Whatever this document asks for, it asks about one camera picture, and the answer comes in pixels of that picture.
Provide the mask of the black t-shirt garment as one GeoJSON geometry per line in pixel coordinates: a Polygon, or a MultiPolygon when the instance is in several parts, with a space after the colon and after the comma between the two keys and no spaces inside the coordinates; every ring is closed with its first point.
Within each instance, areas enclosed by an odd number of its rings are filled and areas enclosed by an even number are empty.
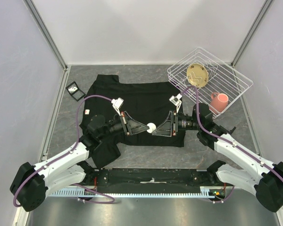
{"type": "MultiPolygon", "coordinates": [[[[99,74],[87,92],[88,99],[84,103],[83,119],[80,127],[83,133],[92,117],[100,114],[107,121],[116,115],[111,101],[105,100],[122,98],[124,103],[121,111],[127,111],[133,119],[148,124],[160,125],[168,116],[170,110],[176,107],[169,101],[179,90],[169,82],[122,84],[117,75],[99,74]]],[[[170,146],[184,147],[185,131],[179,131],[175,137],[153,136],[148,132],[126,136],[118,134],[108,141],[104,141],[92,154],[95,166],[102,168],[118,157],[121,153],[118,143],[132,146],[170,146]]]]}

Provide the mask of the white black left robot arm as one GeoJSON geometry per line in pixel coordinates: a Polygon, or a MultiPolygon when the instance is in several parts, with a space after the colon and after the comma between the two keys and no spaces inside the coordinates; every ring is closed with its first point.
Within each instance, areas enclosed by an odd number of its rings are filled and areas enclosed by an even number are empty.
{"type": "Polygon", "coordinates": [[[87,132],[66,150],[48,160],[31,165],[23,163],[10,186],[15,207],[30,212],[39,207],[54,192],[82,183],[90,185],[94,180],[93,168],[85,162],[109,138],[118,134],[135,135],[149,127],[134,120],[127,112],[115,115],[106,122],[103,115],[95,115],[87,125],[87,132]]]}

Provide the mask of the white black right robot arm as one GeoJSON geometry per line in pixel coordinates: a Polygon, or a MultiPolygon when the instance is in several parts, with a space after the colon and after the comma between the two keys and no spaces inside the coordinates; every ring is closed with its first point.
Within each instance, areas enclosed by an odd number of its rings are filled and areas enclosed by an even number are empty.
{"type": "Polygon", "coordinates": [[[206,178],[211,185],[222,182],[237,186],[254,195],[271,212],[283,206],[283,162],[275,164],[240,144],[230,131],[213,122],[208,105],[195,105],[191,116],[170,111],[152,135],[172,137],[181,130],[196,130],[203,145],[240,166],[235,169],[223,161],[216,161],[207,169],[206,178]]]}

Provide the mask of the white portrait round brooch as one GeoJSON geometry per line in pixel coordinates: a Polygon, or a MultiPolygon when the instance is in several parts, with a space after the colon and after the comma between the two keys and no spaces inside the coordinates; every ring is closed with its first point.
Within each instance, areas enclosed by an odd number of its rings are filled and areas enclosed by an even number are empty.
{"type": "Polygon", "coordinates": [[[157,128],[156,125],[152,122],[148,123],[147,126],[149,127],[147,129],[147,132],[150,133],[150,134],[157,128]]]}

